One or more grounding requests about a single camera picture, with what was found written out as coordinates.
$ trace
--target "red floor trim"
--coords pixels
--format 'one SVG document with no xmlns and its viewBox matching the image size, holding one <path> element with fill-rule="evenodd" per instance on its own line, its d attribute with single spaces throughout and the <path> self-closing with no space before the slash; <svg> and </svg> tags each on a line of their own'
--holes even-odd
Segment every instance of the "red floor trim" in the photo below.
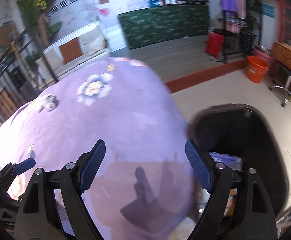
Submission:
<svg viewBox="0 0 291 240">
<path fill-rule="evenodd" d="M 206 70 L 202 70 L 191 75 L 169 81 L 166 83 L 166 85 L 170 89 L 171 93 L 175 93 L 191 86 L 245 68 L 246 66 L 247 59 L 242 59 L 231 63 L 222 64 L 213 68 L 208 68 Z"/>
</svg>

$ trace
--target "metal screw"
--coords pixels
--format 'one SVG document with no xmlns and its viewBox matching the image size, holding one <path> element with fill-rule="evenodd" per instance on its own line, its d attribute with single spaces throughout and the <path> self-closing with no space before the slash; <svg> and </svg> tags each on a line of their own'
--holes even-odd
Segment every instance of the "metal screw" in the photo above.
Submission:
<svg viewBox="0 0 291 240">
<path fill-rule="evenodd" d="M 249 169 L 249 173 L 251 173 L 252 175 L 254 175 L 254 174 L 256 174 L 256 171 L 255 171 L 255 169 L 250 168 L 250 169 Z"/>
<path fill-rule="evenodd" d="M 42 173 L 42 169 L 38 168 L 35 170 L 35 174 L 40 175 Z"/>
<path fill-rule="evenodd" d="M 224 169 L 225 165 L 223 163 L 217 163 L 216 167 L 220 170 Z"/>
<path fill-rule="evenodd" d="M 71 169 L 73 169 L 75 167 L 75 164 L 74 163 L 68 163 L 67 165 L 66 165 L 66 168 L 68 169 L 68 170 L 71 170 Z"/>
</svg>

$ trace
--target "red bag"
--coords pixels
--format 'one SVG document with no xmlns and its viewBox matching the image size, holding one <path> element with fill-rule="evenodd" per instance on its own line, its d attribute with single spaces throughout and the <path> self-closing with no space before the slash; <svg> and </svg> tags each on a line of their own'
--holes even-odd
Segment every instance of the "red bag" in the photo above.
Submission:
<svg viewBox="0 0 291 240">
<path fill-rule="evenodd" d="M 207 47 L 205 52 L 218 58 L 222 44 L 224 42 L 224 36 L 218 33 L 209 33 L 209 39 L 207 41 Z"/>
</svg>

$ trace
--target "wooden cabinet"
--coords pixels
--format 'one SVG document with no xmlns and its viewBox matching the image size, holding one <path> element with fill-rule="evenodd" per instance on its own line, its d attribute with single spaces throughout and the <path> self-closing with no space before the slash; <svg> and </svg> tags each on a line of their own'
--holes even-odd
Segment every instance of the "wooden cabinet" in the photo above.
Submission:
<svg viewBox="0 0 291 240">
<path fill-rule="evenodd" d="M 3 89 L 0 92 L 0 113 L 4 119 L 9 119 L 17 111 L 17 109 L 17 105 L 9 96 L 8 92 Z"/>
</svg>

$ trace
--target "purple blanket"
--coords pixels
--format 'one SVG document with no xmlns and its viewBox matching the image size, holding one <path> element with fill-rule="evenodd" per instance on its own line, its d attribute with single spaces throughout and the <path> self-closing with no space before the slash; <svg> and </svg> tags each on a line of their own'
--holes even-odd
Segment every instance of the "purple blanket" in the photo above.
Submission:
<svg viewBox="0 0 291 240">
<path fill-rule="evenodd" d="M 47 94 L 58 100 L 53 110 Z M 36 168 L 60 169 L 98 139 L 106 156 L 82 198 L 104 239 L 166 239 L 192 202 L 187 123 L 160 78 L 137 60 L 112 57 L 78 70 L 2 125 L 0 166 L 36 160 L 9 193 L 17 198 Z M 56 200 L 71 232 L 59 191 Z"/>
</svg>

